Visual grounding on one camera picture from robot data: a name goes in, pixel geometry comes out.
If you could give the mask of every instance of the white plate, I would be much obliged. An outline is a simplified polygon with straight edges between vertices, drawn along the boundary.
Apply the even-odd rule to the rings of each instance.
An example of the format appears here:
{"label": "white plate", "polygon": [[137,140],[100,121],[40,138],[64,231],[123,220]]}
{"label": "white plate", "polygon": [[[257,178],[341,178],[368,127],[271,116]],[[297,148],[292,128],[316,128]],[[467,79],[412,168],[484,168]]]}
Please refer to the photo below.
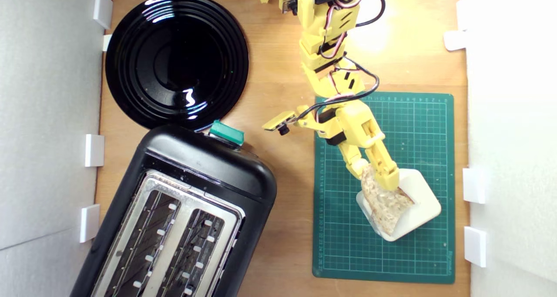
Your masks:
{"label": "white plate", "polygon": [[437,200],[425,178],[418,170],[400,169],[399,178],[399,187],[412,199],[414,205],[402,214],[396,223],[393,234],[390,236],[380,231],[373,223],[371,217],[372,209],[364,198],[364,193],[360,191],[356,195],[356,202],[358,202],[366,218],[368,218],[373,230],[386,241],[397,240],[441,213],[439,200]]}

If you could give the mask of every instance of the round black plate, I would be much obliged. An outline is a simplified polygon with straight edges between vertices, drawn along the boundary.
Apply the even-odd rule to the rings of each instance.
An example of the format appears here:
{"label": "round black plate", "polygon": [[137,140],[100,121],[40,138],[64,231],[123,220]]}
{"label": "round black plate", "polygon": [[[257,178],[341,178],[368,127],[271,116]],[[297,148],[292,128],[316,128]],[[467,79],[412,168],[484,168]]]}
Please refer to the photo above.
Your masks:
{"label": "round black plate", "polygon": [[198,131],[242,94],[247,44],[234,17],[212,0],[147,0],[114,30],[105,68],[111,94],[132,120]]}

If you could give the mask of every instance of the white wall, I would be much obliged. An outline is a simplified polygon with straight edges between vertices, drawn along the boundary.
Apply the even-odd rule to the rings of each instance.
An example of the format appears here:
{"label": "white wall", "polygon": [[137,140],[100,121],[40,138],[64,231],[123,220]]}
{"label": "white wall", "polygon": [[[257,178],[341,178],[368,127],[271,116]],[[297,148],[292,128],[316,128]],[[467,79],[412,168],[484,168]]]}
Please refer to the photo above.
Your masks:
{"label": "white wall", "polygon": [[473,297],[557,296],[557,0],[466,0],[470,168],[487,179]]}
{"label": "white wall", "polygon": [[94,0],[0,0],[0,296],[67,296],[90,244],[85,134],[99,130]]}

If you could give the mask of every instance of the wooden surface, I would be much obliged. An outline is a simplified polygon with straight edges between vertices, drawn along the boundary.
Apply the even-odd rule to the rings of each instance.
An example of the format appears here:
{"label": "wooden surface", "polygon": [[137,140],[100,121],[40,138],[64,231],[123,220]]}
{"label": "wooden surface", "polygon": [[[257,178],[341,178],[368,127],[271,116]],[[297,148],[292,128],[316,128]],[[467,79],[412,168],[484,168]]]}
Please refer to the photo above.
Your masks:
{"label": "wooden surface", "polygon": [[[113,0],[112,28],[144,0]],[[386,0],[384,17],[350,32],[346,50],[352,59],[378,74],[382,91],[440,92],[454,95],[456,150],[456,282],[454,285],[318,279],[312,275],[313,134],[293,128],[287,136],[264,132],[269,118],[314,96],[300,70],[300,25],[282,15],[277,0],[215,0],[242,25],[251,61],[242,98],[223,122],[245,132],[245,139],[273,170],[278,195],[249,270],[241,297],[431,297],[470,295],[470,266],[463,255],[463,226],[468,207],[462,201],[461,169],[467,165],[465,53],[449,53],[443,32],[456,28],[457,0]],[[373,2],[361,20],[375,15]],[[106,136],[105,166],[99,168],[96,202],[104,217],[135,147],[147,130],[117,107],[103,79],[100,134]]]}

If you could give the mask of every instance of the grid lines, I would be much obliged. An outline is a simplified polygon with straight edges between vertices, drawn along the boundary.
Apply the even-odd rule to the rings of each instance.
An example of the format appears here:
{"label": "grid lines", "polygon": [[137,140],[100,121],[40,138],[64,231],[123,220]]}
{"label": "grid lines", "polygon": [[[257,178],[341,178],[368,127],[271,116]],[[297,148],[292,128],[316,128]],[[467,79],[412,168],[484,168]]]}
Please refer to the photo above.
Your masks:
{"label": "grid lines", "polygon": [[315,138],[314,267],[316,277],[454,282],[454,124],[449,94],[375,92],[370,106],[399,168],[419,170],[441,214],[386,242],[356,202],[360,182],[336,146]]}

